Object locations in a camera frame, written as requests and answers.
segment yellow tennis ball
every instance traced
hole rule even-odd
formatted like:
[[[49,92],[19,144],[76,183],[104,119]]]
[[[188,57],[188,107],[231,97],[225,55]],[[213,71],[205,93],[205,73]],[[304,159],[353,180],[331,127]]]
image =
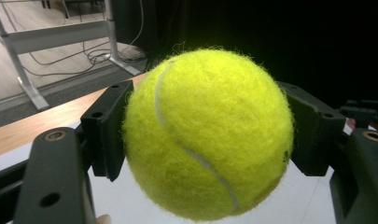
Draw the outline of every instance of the yellow tennis ball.
[[[277,186],[292,150],[287,98],[250,58],[201,49],[159,64],[123,122],[133,176],[180,217],[240,215]]]

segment metal stand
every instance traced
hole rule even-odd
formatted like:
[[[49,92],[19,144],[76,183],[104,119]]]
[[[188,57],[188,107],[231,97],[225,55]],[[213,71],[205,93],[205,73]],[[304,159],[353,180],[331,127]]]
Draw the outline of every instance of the metal stand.
[[[26,75],[20,58],[18,57],[19,54],[108,37],[111,47],[110,61],[123,68],[133,76],[141,74],[140,71],[136,70],[132,66],[126,65],[119,58],[116,30],[111,10],[111,1],[106,0],[105,5],[107,13],[106,21],[84,22],[75,25],[65,25],[11,34],[6,32],[3,23],[0,21],[0,40],[6,47],[11,61],[14,63],[14,67],[19,75],[18,81],[22,89],[34,103],[37,110],[46,110],[49,108],[49,104]]]
[[[117,39],[116,39],[116,26],[113,19],[113,10],[112,10],[111,0],[105,0],[105,7],[106,7],[107,30],[108,30],[110,48],[111,48],[109,60],[110,62],[125,69],[127,72],[133,74],[134,76],[138,76],[141,74],[141,72],[132,66],[127,66],[119,57],[119,50],[117,48]]]

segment electrical wire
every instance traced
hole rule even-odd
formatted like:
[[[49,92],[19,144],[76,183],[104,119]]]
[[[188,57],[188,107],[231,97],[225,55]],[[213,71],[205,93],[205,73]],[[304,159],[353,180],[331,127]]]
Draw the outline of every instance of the electrical wire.
[[[25,28],[17,21],[17,18],[15,16],[15,14],[13,13],[13,11],[11,10],[11,8],[8,8],[10,12],[7,11],[7,7],[5,6],[5,1],[4,0],[0,0],[0,3],[2,4],[2,7],[3,7],[3,10],[5,11],[6,15],[7,15],[7,19],[9,21],[9,23],[11,24],[11,26],[13,27],[14,31],[15,32],[18,32],[18,29],[16,27],[16,25],[14,24],[13,20],[20,26],[20,28],[22,28],[22,30],[25,30]],[[99,64],[99,63],[103,63],[105,61],[108,60],[108,57],[106,57],[106,53],[102,53],[102,54],[98,54],[98,55],[91,55],[92,53],[94,53],[95,51],[98,51],[98,50],[109,50],[109,49],[98,49],[98,50],[93,50],[91,51],[90,53],[86,53],[87,50],[90,50],[90,49],[95,49],[97,47],[100,47],[104,44],[107,44],[109,43],[109,41],[106,41],[102,44],[99,44],[99,45],[96,45],[94,47],[91,47],[89,49],[84,49],[84,42],[83,42],[83,50],[82,51],[79,51],[77,53],[74,53],[74,54],[71,54],[69,56],[66,56],[66,57],[63,57],[59,60],[56,60],[56,61],[53,61],[51,63],[41,63],[33,54],[32,52],[30,52],[29,54],[31,55],[31,57],[34,59],[35,62],[37,62],[38,64],[40,65],[51,65],[51,64],[54,64],[54,63],[58,63],[60,61],[63,61],[63,60],[66,60],[68,58],[71,58],[73,56],[76,56],[78,54],[81,54],[81,53],[84,53],[89,62],[91,63],[91,66],[83,71],[80,71],[80,72],[72,72],[72,73],[50,73],[50,74],[37,74],[37,73],[34,73],[32,71],[30,71],[29,69],[27,69],[25,66],[22,66],[23,69],[28,72],[29,74],[33,75],[33,76],[38,76],[38,77],[47,77],[47,76],[56,76],[56,75],[79,75],[79,74],[82,74],[82,73],[85,73],[89,70],[91,70],[96,64]]]
[[[171,42],[171,31],[173,22],[176,19],[179,6],[182,4],[182,0],[174,1],[172,3],[172,14],[166,23],[166,29],[161,34],[160,40],[157,42],[156,47],[148,54],[147,63],[145,65],[145,71],[149,71],[154,65],[157,65],[169,53],[169,45]]]
[[[144,27],[144,23],[145,23],[145,13],[143,11],[142,0],[139,0],[139,4],[140,4],[140,12],[141,12],[141,25],[140,25],[139,33],[137,34],[136,38],[134,38],[133,41],[127,47],[125,47],[122,51],[119,52],[120,57],[122,57],[124,60],[127,60],[127,58],[124,58],[123,57],[124,55],[122,53],[126,49],[128,49],[130,46],[133,45],[133,43],[139,38],[139,36],[142,34],[142,31],[143,31],[143,27]]]
[[[3,10],[5,11],[6,15],[7,15],[7,19],[9,21],[9,23],[11,24],[11,26],[13,27],[14,31],[15,32],[18,32],[18,29],[17,27],[15,26],[14,22],[12,21],[11,17],[13,17],[13,20],[20,26],[20,28],[22,28],[22,30],[25,30],[25,28],[17,21],[17,18],[15,16],[15,14],[13,13],[13,11],[11,10],[11,8],[8,8],[10,10],[10,13],[8,13],[7,11],[7,7],[5,6],[5,3],[12,3],[12,2],[31,2],[31,1],[8,1],[6,2],[5,0],[0,0],[0,3],[2,4],[2,7],[3,7]],[[122,53],[128,49],[129,47],[131,47],[133,45],[133,43],[139,38],[139,36],[142,34],[142,31],[143,31],[143,27],[144,27],[144,10],[143,10],[143,3],[142,3],[142,0],[139,0],[139,3],[140,3],[140,9],[141,9],[141,27],[140,27],[140,30],[139,30],[139,33],[138,35],[135,37],[135,39],[126,47],[124,48],[123,50],[121,50],[119,52],[119,56],[120,58],[126,62],[126,63],[135,63],[135,62],[140,62],[140,61],[143,61],[147,58],[147,55],[145,53],[139,53],[137,55],[135,55],[134,57],[130,57],[130,58],[127,58],[125,57]],[[89,49],[85,49],[85,42],[82,42],[82,47],[83,47],[83,50],[82,51],[79,51],[77,53],[74,53],[74,54],[71,54],[71,55],[68,55],[66,57],[63,57],[61,59],[58,59],[56,61],[53,61],[53,62],[50,62],[50,63],[42,63],[40,62],[33,54],[32,52],[29,52],[30,56],[32,57],[32,59],[40,64],[40,65],[51,65],[51,64],[54,64],[54,63],[58,63],[60,61],[63,61],[63,60],[66,60],[68,58],[71,58],[73,56],[76,56],[80,53],[84,53],[89,62],[92,64],[92,66],[88,69],[85,69],[81,72],[73,72],[73,73],[52,73],[52,74],[37,74],[37,73],[34,73],[32,71],[30,71],[29,69],[27,69],[26,67],[23,66],[23,68],[25,69],[25,71],[27,71],[28,73],[30,73],[31,75],[34,75],[34,76],[39,76],[39,77],[46,77],[46,76],[55,76],[55,75],[78,75],[78,74],[81,74],[81,73],[85,73],[89,70],[91,70],[96,64],[99,64],[99,63],[103,63],[105,61],[107,61],[109,58],[110,58],[110,49],[96,49],[96,50],[93,50],[93,51],[90,51],[89,53],[87,53],[88,50],[90,49],[95,49],[97,47],[100,47],[104,44],[107,44],[109,43],[109,41],[106,41],[102,44],[99,44],[99,45],[96,45],[94,47],[91,47]],[[92,55],[94,52],[96,51],[101,51],[101,50],[107,50],[109,51],[108,53],[101,53],[101,54],[97,54],[97,55]]]
[[[0,3],[4,4],[4,3],[22,3],[22,2],[41,2],[41,1],[43,0],[11,0],[11,1],[0,0]]]

